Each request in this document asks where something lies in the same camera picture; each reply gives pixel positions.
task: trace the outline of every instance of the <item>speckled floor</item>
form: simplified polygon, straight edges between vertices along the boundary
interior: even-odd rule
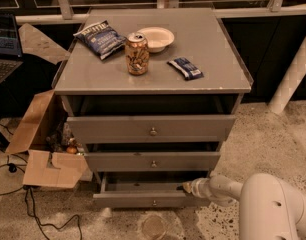
[[[16,127],[16,122],[1,120],[10,129]],[[18,157],[10,159],[23,164]],[[6,162],[7,157],[0,152],[0,165]],[[256,172],[275,175],[306,193],[306,101],[290,102],[281,115],[271,113],[264,103],[240,106],[214,173],[243,182]],[[0,193],[20,188],[22,178],[21,171],[11,174],[8,167],[0,168]],[[109,214],[94,206],[94,188],[93,184],[81,182],[73,190],[36,189],[36,213],[42,223],[57,226],[78,214],[83,239],[239,238],[238,203],[229,208],[211,204],[196,209],[116,209]],[[45,239],[34,218],[27,215],[25,194],[21,190],[0,196],[0,240]],[[60,232],[51,227],[44,227],[44,232],[50,239],[80,237],[76,217]]]

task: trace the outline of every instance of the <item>soda can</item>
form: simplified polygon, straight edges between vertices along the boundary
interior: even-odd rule
[[[144,34],[134,32],[128,35],[125,43],[125,56],[130,74],[138,76],[147,72],[150,55]]]

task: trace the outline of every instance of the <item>bag of chips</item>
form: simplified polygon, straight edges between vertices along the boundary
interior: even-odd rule
[[[101,60],[121,48],[126,40],[110,27],[106,20],[89,25],[74,36],[87,45]]]

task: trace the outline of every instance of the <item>electrical wire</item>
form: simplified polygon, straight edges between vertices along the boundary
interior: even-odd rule
[[[30,197],[31,197],[31,200],[32,200],[32,213],[30,213],[30,208],[29,208],[29,200],[28,200],[28,196],[30,194]],[[36,206],[35,206],[35,199],[34,199],[34,195],[33,195],[33,190],[31,187],[28,187],[28,189],[26,190],[26,195],[25,195],[25,203],[26,203],[26,207],[27,207],[27,215],[34,218],[40,231],[42,232],[43,236],[46,238],[46,239],[50,239],[46,234],[45,232],[43,231],[43,228],[42,227],[46,227],[46,226],[50,226],[50,227],[53,227],[55,228],[56,230],[60,231],[62,230],[63,228],[65,228],[74,218],[77,218],[77,227],[79,229],[79,232],[80,232],[80,240],[83,239],[83,235],[82,235],[82,230],[81,230],[81,225],[80,225],[80,216],[75,214],[73,215],[67,222],[65,222],[62,226],[60,227],[57,227],[55,226],[54,224],[51,224],[51,223],[41,223],[41,220],[39,217],[37,217],[36,215]]]
[[[22,159],[25,163],[27,163],[27,161],[26,161],[24,158],[22,158],[22,157],[20,157],[20,156],[18,156],[18,155],[13,155],[13,156],[18,157],[18,158]],[[24,171],[20,166],[26,166],[26,164],[20,165],[20,164],[10,163],[10,157],[9,157],[9,156],[7,156],[7,163],[6,163],[6,164],[0,165],[0,168],[5,167],[5,166],[9,166],[9,171],[10,171],[10,173],[16,172],[17,169],[19,169],[20,171],[22,171],[23,173],[25,173],[25,171]],[[80,233],[80,240],[83,239],[82,230],[81,230],[81,224],[80,224],[80,216],[77,215],[77,214],[73,215],[73,216],[72,216],[66,223],[64,223],[61,227],[57,227],[57,226],[55,226],[54,224],[51,224],[51,223],[45,223],[45,224],[41,223],[41,220],[40,220],[39,217],[37,217],[37,215],[36,215],[36,205],[35,205],[35,199],[34,199],[32,187],[30,187],[30,186],[20,187],[20,188],[18,188],[18,189],[16,189],[16,190],[13,190],[13,191],[10,191],[10,192],[0,193],[0,196],[13,194],[13,193],[18,192],[18,191],[20,191],[20,190],[22,190],[22,189],[26,190],[26,194],[25,194],[25,203],[26,203],[26,206],[27,206],[27,214],[28,214],[28,216],[33,217],[33,218],[35,219],[35,221],[36,221],[36,223],[37,223],[37,225],[38,225],[40,231],[42,232],[42,234],[44,235],[44,237],[45,237],[47,240],[50,240],[50,238],[48,238],[47,235],[44,233],[42,227],[51,226],[51,227],[53,227],[53,228],[55,228],[56,230],[59,231],[59,230],[62,230],[63,228],[65,228],[74,218],[77,218],[77,226],[78,226],[78,230],[79,230],[79,233]],[[30,194],[30,197],[31,197],[31,199],[32,199],[32,213],[33,213],[33,214],[31,214],[31,213],[29,212],[28,194]]]
[[[6,164],[0,165],[0,168],[5,167],[5,166],[8,166],[8,167],[9,167],[9,171],[10,171],[11,173],[14,173],[17,169],[19,169],[20,171],[22,171],[23,173],[25,173],[25,171],[24,171],[21,167],[19,167],[19,166],[26,166],[26,164],[25,164],[25,165],[17,165],[17,164],[10,163],[9,161],[10,161],[10,158],[9,158],[9,156],[7,156],[7,163],[6,163]],[[22,190],[22,189],[23,189],[23,187],[20,187],[20,188],[18,188],[18,189],[15,189],[15,190],[13,190],[13,191],[10,191],[10,192],[0,193],[0,196],[10,195],[10,194],[13,194],[13,193],[15,193],[15,192],[18,192],[18,191],[20,191],[20,190]]]
[[[8,128],[7,126],[5,126],[5,125],[3,125],[3,124],[1,124],[1,123],[0,123],[0,126],[2,126],[4,129],[6,129],[6,131],[7,131],[9,134],[13,135],[13,133],[9,130],[9,128]]]

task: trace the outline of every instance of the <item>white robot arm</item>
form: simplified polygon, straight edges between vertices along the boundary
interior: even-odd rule
[[[240,240],[306,239],[306,195],[272,175],[254,174],[244,184],[216,175],[183,187],[221,206],[239,201]]]

